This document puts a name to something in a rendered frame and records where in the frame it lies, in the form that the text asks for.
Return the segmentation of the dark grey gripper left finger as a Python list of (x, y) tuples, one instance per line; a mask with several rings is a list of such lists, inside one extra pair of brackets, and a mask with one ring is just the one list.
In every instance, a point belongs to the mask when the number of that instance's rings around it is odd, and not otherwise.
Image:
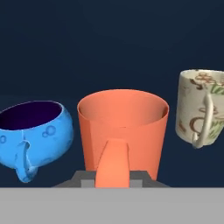
[(94, 188), (95, 171), (77, 171), (69, 180), (58, 184), (57, 187)]

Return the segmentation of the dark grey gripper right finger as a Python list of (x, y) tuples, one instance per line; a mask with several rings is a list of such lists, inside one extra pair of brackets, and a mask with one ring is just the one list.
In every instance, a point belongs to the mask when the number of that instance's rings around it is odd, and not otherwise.
[(131, 171), (129, 173), (129, 187), (166, 187), (166, 185), (156, 180), (153, 180), (147, 171)]

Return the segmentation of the orange cup with handle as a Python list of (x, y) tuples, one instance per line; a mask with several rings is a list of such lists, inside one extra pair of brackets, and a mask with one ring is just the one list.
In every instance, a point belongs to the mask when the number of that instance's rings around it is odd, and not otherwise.
[(169, 115), (157, 95), (133, 89), (103, 90), (77, 105), (85, 167), (95, 186), (130, 186), (130, 172), (158, 177)]

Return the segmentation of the blue round cup with bubbles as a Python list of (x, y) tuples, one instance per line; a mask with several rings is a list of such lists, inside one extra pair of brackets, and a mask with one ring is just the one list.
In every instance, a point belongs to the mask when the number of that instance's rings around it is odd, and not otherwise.
[(23, 183), (63, 156), (73, 140), (73, 119), (56, 101), (28, 101), (0, 112), (0, 164)]

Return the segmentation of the white mug with floral print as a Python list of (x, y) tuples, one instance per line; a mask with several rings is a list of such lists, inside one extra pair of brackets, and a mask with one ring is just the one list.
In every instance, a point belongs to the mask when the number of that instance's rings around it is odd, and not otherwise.
[(213, 144), (224, 129), (224, 72), (182, 71), (178, 80), (176, 133), (199, 149)]

